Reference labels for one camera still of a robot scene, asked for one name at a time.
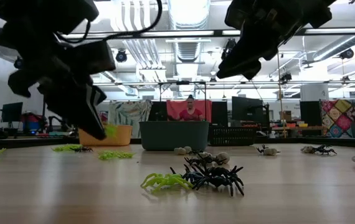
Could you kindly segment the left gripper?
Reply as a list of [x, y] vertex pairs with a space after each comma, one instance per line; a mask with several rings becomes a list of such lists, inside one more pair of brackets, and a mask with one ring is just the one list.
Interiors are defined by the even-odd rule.
[[106, 138], [97, 106], [107, 95], [98, 86], [79, 83], [73, 77], [53, 79], [56, 75], [66, 75], [70, 68], [56, 56], [51, 42], [35, 35], [1, 31], [0, 46], [16, 50], [22, 58], [22, 66], [8, 78], [13, 93], [30, 97], [29, 87], [47, 77], [39, 84], [47, 109], [96, 139]]

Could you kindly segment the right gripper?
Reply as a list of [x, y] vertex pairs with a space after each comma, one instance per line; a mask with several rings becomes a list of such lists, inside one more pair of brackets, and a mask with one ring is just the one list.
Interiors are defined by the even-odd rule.
[[227, 45], [218, 78], [234, 76], [245, 61], [244, 77], [251, 80], [260, 71], [260, 59], [276, 56], [279, 46], [309, 23], [310, 4], [302, 0], [233, 0], [225, 24], [240, 32], [235, 45]]

